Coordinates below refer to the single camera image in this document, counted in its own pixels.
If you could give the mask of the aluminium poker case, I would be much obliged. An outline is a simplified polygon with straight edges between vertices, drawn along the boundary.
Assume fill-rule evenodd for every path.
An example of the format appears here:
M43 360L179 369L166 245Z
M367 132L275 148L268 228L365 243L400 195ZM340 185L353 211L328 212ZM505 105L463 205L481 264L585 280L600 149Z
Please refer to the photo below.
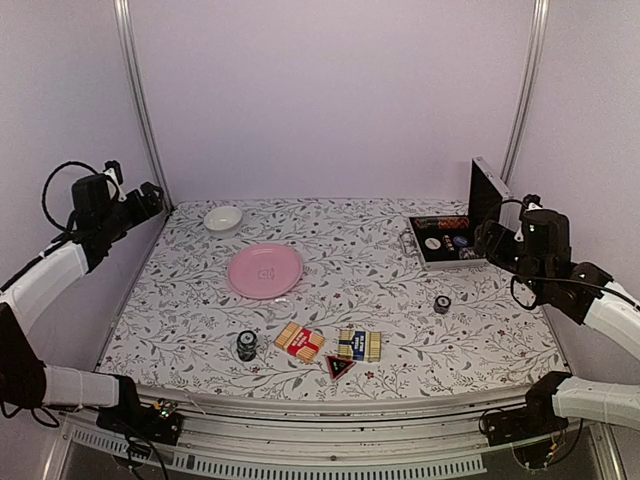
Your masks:
M444 270L482 265L475 232L487 218L501 221L502 207L513 198L510 190L482 157L471 160L468 208L463 214L411 216L399 234L402 253L423 268Z

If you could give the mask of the clear plastic wrap piece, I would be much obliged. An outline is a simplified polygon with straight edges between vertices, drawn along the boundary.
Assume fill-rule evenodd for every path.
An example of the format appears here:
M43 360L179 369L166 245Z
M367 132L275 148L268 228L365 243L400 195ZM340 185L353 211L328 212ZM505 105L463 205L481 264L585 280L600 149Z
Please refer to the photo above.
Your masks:
M265 322L271 325L289 320L295 312L295 304L293 301L286 297L275 298L267 305Z

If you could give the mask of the black triangular dealer badge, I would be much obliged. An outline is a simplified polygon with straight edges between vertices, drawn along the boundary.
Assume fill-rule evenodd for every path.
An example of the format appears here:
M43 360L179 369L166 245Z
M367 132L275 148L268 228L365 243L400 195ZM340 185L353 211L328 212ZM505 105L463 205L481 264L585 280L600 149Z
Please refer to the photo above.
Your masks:
M326 363L330 379L333 383L340 380L357 364L354 360L342 359L331 355L326 357Z

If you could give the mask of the red card deck box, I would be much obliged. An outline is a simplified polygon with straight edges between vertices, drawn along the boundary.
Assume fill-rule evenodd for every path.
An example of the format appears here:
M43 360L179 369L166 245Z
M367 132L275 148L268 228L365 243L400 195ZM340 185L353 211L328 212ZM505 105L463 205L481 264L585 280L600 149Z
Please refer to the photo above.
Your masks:
M274 344L303 363L310 364L324 347L325 338L297 323L289 322L276 337Z

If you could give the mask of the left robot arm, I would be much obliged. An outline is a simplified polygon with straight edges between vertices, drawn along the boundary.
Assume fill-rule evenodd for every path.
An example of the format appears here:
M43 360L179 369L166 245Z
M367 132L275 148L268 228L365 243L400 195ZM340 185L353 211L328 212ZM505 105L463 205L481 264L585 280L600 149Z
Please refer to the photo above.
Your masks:
M101 171L75 160L55 170L70 167L87 174L71 186L68 220L59 223L47 214L58 236L1 287L1 403L29 411L93 407L126 433L138 434L148 426L149 415L131 378L47 365L27 335L62 293L108 257L116 242L162 212L164 192L150 182L125 192L116 160Z

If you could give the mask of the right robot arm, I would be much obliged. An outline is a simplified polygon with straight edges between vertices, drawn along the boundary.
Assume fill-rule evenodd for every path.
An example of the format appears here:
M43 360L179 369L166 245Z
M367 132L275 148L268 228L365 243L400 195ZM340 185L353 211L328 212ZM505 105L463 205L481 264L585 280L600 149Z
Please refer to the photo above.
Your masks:
M548 305L580 326L639 355L639 302L613 276L591 262L572 260L566 215L541 206L536 195L519 201L520 226L499 221L501 203L493 205L476 229L475 249L491 264L511 274L534 296L534 307ZM639 388L582 379L553 371L529 388L517 427L527 436L550 430L568 417L637 429Z

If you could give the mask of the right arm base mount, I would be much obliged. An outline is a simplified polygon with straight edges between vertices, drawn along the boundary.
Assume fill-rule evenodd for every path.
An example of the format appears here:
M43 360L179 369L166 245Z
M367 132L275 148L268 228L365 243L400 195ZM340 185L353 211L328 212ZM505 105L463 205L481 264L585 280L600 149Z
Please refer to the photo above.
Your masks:
M515 461L531 471L546 469L559 459L568 427L566 418L544 418L527 407L489 409L478 420L478 430L490 446L510 445Z

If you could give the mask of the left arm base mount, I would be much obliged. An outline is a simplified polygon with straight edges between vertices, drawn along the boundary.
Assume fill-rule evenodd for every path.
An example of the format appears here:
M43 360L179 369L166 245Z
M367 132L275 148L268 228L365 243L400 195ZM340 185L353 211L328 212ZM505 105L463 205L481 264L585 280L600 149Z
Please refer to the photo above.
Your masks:
M99 407L96 425L104 430L152 443L176 446L184 416L167 404L143 406L138 400L115 407Z

